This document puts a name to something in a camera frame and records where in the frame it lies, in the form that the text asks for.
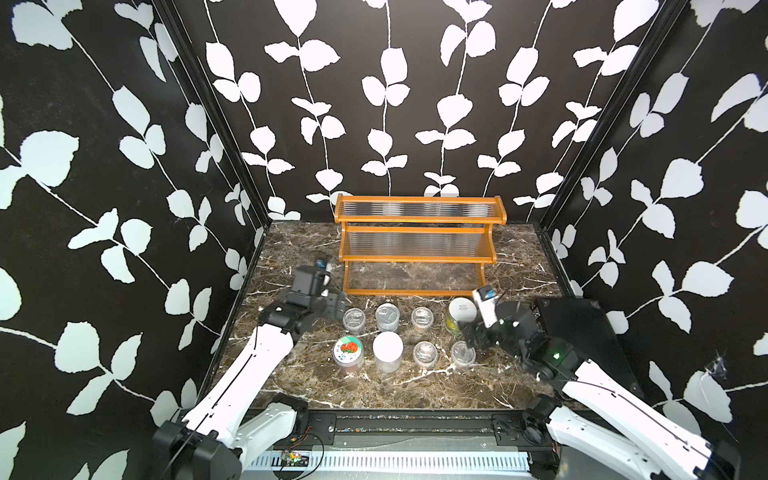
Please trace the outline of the clear jar purple label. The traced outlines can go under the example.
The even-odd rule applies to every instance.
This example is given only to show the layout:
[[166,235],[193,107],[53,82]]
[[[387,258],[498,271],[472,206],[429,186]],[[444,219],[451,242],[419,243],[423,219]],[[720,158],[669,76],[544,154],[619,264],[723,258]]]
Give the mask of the clear jar purple label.
[[361,335],[366,328],[366,314],[359,308],[350,308],[344,313],[342,324],[347,333]]

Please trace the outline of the clear tub dark label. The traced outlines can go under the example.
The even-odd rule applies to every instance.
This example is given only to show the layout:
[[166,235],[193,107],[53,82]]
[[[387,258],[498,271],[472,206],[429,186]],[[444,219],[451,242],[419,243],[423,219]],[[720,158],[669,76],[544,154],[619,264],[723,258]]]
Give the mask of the clear tub dark label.
[[451,346],[451,361],[457,368],[469,368],[476,363],[476,350],[466,341],[457,341]]

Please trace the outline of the white-lid green label jar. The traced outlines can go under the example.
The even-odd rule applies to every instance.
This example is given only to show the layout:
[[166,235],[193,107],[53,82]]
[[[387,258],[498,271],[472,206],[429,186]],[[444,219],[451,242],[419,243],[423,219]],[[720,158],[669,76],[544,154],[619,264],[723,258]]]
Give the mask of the white-lid green label jar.
[[450,301],[445,317],[445,325],[453,335],[461,334],[461,327],[470,324],[477,317],[475,303],[466,297],[457,297]]

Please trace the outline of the strawberry lid red jar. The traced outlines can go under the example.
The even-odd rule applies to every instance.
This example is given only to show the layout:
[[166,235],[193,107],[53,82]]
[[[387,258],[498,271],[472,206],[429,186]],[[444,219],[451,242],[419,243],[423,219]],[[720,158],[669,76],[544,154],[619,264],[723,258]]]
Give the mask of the strawberry lid red jar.
[[359,372],[364,363],[361,341],[352,335],[341,337],[333,346],[333,359],[344,374]]

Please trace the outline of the orange three-tier wooden shelf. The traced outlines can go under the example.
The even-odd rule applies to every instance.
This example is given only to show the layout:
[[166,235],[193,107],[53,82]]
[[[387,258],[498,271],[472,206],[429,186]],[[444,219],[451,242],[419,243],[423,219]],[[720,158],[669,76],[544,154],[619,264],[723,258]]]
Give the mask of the orange three-tier wooden shelf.
[[471,264],[479,288],[485,267],[497,262],[493,227],[507,222],[503,200],[495,197],[340,195],[334,220],[341,226],[339,260],[349,295],[449,297],[471,289],[354,288],[354,263]]

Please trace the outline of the clear tub red label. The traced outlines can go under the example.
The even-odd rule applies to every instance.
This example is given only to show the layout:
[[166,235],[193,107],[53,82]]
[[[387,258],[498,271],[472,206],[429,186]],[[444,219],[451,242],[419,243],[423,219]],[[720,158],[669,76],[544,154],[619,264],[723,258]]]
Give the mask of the clear tub red label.
[[431,369],[438,361],[438,349],[429,341],[420,341],[413,348],[413,361],[421,369]]

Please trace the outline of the clear tub orange label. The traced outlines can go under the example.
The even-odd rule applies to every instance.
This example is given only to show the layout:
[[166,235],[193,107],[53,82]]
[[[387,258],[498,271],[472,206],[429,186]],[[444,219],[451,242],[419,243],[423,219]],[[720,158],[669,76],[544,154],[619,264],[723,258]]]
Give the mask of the clear tub orange label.
[[416,307],[411,313],[411,324],[417,332],[426,332],[434,324],[434,314],[428,307]]

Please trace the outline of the white-lid grey text can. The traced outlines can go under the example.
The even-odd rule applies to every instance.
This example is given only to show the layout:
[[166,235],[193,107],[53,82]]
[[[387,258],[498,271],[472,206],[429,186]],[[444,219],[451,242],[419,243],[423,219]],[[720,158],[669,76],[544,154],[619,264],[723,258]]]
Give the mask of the white-lid grey text can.
[[402,338],[395,332],[379,333],[373,341],[375,364],[383,373],[397,371],[402,363],[404,344]]

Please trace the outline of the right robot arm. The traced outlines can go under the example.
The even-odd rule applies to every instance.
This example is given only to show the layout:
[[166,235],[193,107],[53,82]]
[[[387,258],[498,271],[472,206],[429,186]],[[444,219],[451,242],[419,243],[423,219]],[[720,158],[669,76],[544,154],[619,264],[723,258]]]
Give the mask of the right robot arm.
[[547,334],[533,311],[502,301],[489,286],[473,291],[477,313],[461,325],[473,348],[497,346],[538,380],[588,407],[602,427],[562,402],[539,397],[524,412],[529,431],[549,436],[627,479],[737,479],[741,456],[664,417],[563,338]]

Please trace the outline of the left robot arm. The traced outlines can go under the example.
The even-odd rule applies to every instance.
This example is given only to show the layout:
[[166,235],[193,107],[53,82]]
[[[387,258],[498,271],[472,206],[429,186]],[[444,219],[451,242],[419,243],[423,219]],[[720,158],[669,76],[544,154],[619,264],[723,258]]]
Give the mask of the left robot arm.
[[238,479],[277,441],[305,424],[305,402],[283,395],[245,415],[262,387],[319,319],[339,321],[347,295],[329,285],[327,259],[295,268],[292,285],[263,309],[246,346],[209,393],[153,436],[154,479]]

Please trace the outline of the small green circuit board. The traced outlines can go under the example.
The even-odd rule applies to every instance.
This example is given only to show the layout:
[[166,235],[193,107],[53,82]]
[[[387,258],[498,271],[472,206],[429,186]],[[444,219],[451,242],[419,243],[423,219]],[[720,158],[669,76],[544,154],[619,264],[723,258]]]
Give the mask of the small green circuit board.
[[304,452],[283,452],[280,456],[280,469],[306,468],[310,463],[310,456]]

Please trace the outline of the white perforated strip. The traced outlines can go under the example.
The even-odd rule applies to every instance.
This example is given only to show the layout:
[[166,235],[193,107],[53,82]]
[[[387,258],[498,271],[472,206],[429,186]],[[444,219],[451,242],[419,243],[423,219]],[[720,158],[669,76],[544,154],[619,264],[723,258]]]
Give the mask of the white perforated strip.
[[281,454],[273,451],[261,454],[245,470],[507,475],[528,473],[530,466],[525,452],[301,451],[298,460],[285,463]]

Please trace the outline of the black front mounting rail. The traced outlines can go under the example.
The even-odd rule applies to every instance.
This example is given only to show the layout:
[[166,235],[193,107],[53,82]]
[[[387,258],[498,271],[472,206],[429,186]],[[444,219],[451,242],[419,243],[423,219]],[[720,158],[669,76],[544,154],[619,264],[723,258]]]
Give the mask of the black front mounting rail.
[[307,420],[275,445],[286,447],[304,432],[306,446],[350,446],[354,440],[383,438],[483,437],[492,447],[548,450],[555,441],[546,427],[524,418],[522,410],[351,410],[310,409]]

